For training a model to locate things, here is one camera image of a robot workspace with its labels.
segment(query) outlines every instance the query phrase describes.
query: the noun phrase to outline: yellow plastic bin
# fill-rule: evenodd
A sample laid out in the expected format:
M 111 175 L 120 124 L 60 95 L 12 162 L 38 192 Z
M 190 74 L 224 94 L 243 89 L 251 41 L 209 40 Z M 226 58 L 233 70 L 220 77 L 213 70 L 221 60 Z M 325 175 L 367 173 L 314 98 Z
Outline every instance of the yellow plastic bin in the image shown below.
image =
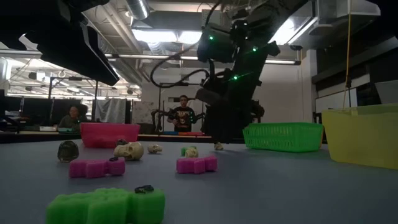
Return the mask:
M 322 112 L 330 157 L 398 169 L 398 103 Z

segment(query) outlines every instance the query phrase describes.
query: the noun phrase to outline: pink sponge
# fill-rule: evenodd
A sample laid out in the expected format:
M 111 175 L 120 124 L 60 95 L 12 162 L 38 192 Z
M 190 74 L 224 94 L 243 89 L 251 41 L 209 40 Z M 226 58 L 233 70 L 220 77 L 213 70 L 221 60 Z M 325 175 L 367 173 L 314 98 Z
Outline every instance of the pink sponge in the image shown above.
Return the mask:
M 209 156 L 205 158 L 206 171 L 216 171 L 217 170 L 217 157 Z
M 74 160 L 69 165 L 69 177 L 104 177 L 106 174 L 123 175 L 125 168 L 124 158 L 116 161 L 107 160 Z
M 177 172 L 179 174 L 202 174 L 206 171 L 217 170 L 217 158 L 209 156 L 204 159 L 184 158 L 177 159 Z

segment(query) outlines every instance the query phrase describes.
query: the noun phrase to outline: cable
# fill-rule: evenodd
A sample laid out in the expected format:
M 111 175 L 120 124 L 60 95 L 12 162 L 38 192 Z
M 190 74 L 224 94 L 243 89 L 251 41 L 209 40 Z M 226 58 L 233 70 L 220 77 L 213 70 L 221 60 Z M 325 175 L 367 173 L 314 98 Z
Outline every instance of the cable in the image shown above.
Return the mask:
M 349 75 L 349 47 L 350 47 L 350 43 L 351 43 L 351 8 L 353 7 L 353 0 L 350 0 L 350 1 L 351 1 L 350 2 L 351 6 L 349 7 L 349 13 L 348 13 L 348 43 L 347 43 L 346 84 L 344 86 L 343 109 L 345 109 L 345 107 L 346 107 L 347 83 L 348 83 L 348 75 Z
M 209 24 L 211 15 L 213 14 L 214 10 L 218 7 L 218 5 L 221 4 L 221 2 L 222 2 L 222 0 L 219 0 L 219 1 L 210 9 L 210 12 L 209 12 L 209 14 L 207 15 L 207 18 L 206 18 L 205 26 L 207 26 L 207 24 Z
M 214 12 L 214 10 L 218 7 L 218 5 L 219 5 L 221 2 L 222 2 L 222 0 L 219 0 L 219 1 L 210 9 L 210 12 L 209 12 L 209 14 L 207 15 L 206 22 L 205 22 L 205 25 L 206 25 L 206 26 L 207 26 L 207 24 L 208 24 L 208 22 L 209 22 L 209 20 L 210 20 L 210 17 L 211 17 L 211 15 L 212 15 L 212 13 Z M 194 74 L 196 74 L 196 73 L 198 73 L 198 72 L 204 72 L 204 73 L 206 73 L 206 76 L 209 77 L 210 74 L 209 74 L 209 72 L 208 72 L 207 70 L 205 70 L 205 69 L 198 69 L 198 70 L 195 70 L 195 71 L 193 71 L 193 72 L 191 72 L 191 73 L 185 75 L 185 77 L 182 78 L 180 81 L 178 81 L 178 82 L 176 82 L 176 83 L 173 83 L 173 84 L 170 84 L 170 85 L 167 85 L 167 86 L 160 85 L 160 84 L 156 83 L 155 80 L 154 80 L 155 71 L 156 71 L 163 63 L 165 63 L 165 62 L 168 61 L 168 60 L 172 60 L 172 59 L 175 59 L 175 60 L 180 59 L 181 54 L 187 53 L 188 51 L 190 51 L 191 49 L 193 49 L 193 48 L 199 43 L 199 41 L 196 42 L 195 44 L 192 44 L 191 46 L 189 46 L 189 48 L 187 48 L 187 49 L 185 49 L 185 50 L 183 50 L 183 51 L 180 51 L 180 52 L 178 52 L 178 53 L 176 53 L 176 54 L 174 54 L 174 55 L 171 55 L 171 56 L 167 57 L 166 59 L 162 59 L 159 63 L 157 63 L 157 64 L 155 65 L 155 67 L 152 69 L 152 71 L 150 72 L 150 77 L 149 77 L 149 78 L 150 78 L 150 81 L 151 81 L 156 87 L 159 87 L 159 88 L 172 88 L 172 87 L 174 87 L 174 86 L 176 86 L 176 85 L 181 84 L 183 81 L 187 80 L 190 76 L 192 76 L 192 75 L 194 75 Z

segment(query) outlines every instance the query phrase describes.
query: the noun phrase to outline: curtain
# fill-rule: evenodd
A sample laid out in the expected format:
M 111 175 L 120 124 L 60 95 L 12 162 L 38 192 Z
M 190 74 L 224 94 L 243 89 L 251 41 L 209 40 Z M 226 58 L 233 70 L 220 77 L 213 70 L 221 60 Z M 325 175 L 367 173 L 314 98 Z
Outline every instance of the curtain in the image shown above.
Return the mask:
M 126 121 L 126 99 L 97 100 L 95 120 L 104 123 L 124 124 Z

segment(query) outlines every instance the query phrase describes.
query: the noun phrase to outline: yellow rope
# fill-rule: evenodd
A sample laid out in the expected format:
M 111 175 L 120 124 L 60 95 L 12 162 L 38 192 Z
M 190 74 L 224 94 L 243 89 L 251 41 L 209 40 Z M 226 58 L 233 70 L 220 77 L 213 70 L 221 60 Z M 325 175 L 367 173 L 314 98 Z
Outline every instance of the yellow rope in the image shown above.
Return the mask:
M 353 0 L 350 0 L 350 7 L 348 13 L 348 43 L 347 43 L 347 68 L 346 68 L 346 84 L 344 86 L 344 101 L 343 109 L 346 107 L 346 94 L 347 94 L 347 83 L 349 75 L 349 45 L 351 43 L 351 8 L 353 7 Z

